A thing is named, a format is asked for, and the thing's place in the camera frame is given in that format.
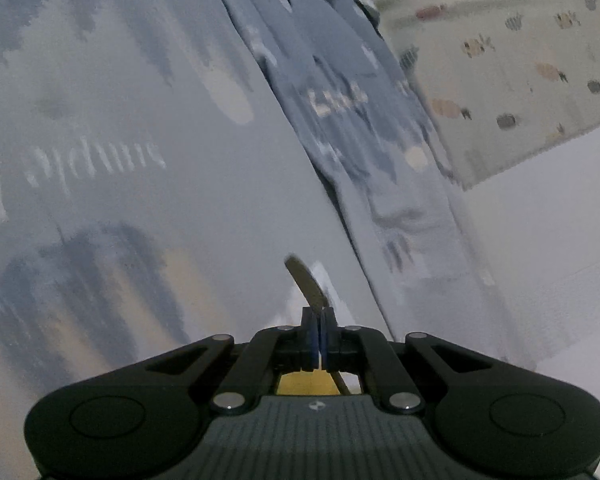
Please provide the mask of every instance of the fruit patterned cloth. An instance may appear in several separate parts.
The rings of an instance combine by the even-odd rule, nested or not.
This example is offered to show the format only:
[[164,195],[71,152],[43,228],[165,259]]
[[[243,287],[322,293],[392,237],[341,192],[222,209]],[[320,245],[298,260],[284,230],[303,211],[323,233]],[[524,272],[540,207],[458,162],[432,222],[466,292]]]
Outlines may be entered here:
[[374,0],[465,188],[600,125],[600,0]]

